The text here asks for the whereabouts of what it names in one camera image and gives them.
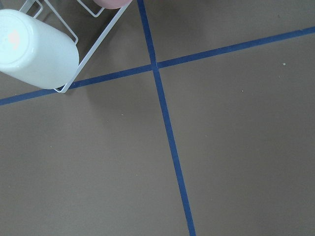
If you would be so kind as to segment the white cup on rack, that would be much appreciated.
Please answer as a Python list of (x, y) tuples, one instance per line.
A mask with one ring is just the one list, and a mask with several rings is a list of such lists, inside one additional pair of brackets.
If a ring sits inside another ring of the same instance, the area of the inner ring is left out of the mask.
[(79, 53), (65, 33), (25, 13), (0, 12), (0, 70), (41, 89), (64, 86), (75, 75)]

